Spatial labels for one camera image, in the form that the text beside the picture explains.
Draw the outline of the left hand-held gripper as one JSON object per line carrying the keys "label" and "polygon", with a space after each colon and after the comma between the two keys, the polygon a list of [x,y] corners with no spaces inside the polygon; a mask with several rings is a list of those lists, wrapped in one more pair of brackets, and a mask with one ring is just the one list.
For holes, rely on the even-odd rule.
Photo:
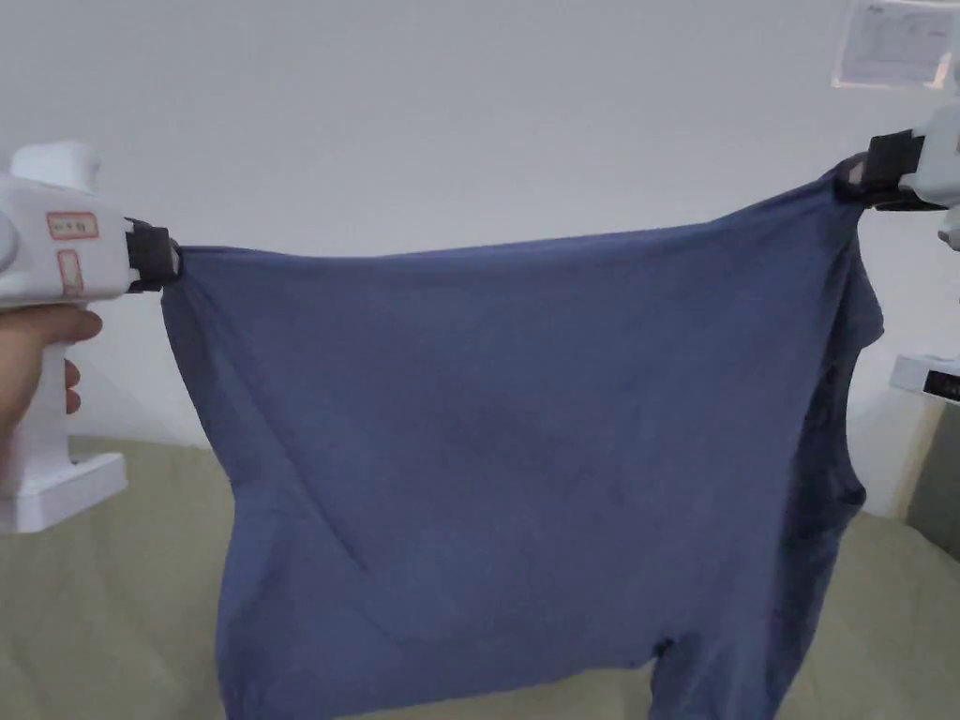
{"label": "left hand-held gripper", "polygon": [[[79,142],[16,151],[1,175],[1,308],[112,301],[162,291],[182,276],[182,249],[165,227],[129,223],[96,194],[99,160]],[[69,451],[64,344],[42,355],[37,392],[2,472],[1,530],[38,533],[127,487],[117,453]]]}

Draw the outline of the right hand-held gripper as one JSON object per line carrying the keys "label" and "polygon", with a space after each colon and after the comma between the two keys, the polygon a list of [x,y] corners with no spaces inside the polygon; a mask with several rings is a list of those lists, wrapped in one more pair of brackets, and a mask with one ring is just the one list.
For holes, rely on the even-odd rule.
{"label": "right hand-held gripper", "polygon": [[944,207],[937,237],[959,249],[959,104],[937,109],[922,134],[907,129],[873,137],[865,152],[837,166],[833,193],[841,203],[879,212]]}

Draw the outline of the person's left hand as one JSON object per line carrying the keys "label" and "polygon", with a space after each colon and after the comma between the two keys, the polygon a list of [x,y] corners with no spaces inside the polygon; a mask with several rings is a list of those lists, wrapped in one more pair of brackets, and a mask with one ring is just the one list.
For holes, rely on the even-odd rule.
{"label": "person's left hand", "polygon": [[53,345],[94,338],[99,316],[73,305],[30,307],[1,317],[1,478],[11,467],[13,437],[39,385],[43,354]]}

